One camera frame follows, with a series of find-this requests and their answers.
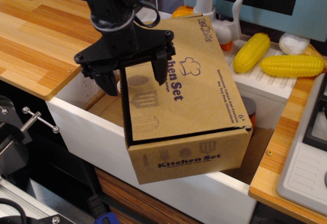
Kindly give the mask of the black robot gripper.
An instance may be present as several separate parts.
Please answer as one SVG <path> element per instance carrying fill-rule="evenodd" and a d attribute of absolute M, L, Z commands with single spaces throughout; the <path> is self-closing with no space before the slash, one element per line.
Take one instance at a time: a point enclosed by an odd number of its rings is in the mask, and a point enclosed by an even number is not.
<path fill-rule="evenodd" d="M 97 85 L 108 95 L 117 96 L 118 88 L 113 70 L 152 62 L 155 80 L 165 83 L 168 61 L 175 55 L 172 43 L 174 33 L 170 30 L 147 29 L 136 24 L 132 18 L 118 27 L 92 16 L 91 23 L 101 38 L 74 56 L 84 74 L 94 77 Z"/>

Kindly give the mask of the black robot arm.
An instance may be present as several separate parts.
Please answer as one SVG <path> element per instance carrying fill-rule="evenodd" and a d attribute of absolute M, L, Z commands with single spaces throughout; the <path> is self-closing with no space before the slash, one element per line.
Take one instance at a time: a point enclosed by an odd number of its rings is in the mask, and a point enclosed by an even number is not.
<path fill-rule="evenodd" d="M 150 24 L 136 16 L 139 6 L 155 9 L 144 0 L 86 0 L 90 21 L 101 38 L 75 55 L 84 77 L 93 79 L 111 96 L 117 96 L 115 70 L 151 62 L 155 80 L 163 84 L 167 79 L 168 62 L 175 55 L 174 33 L 156 30 L 157 16 Z"/>

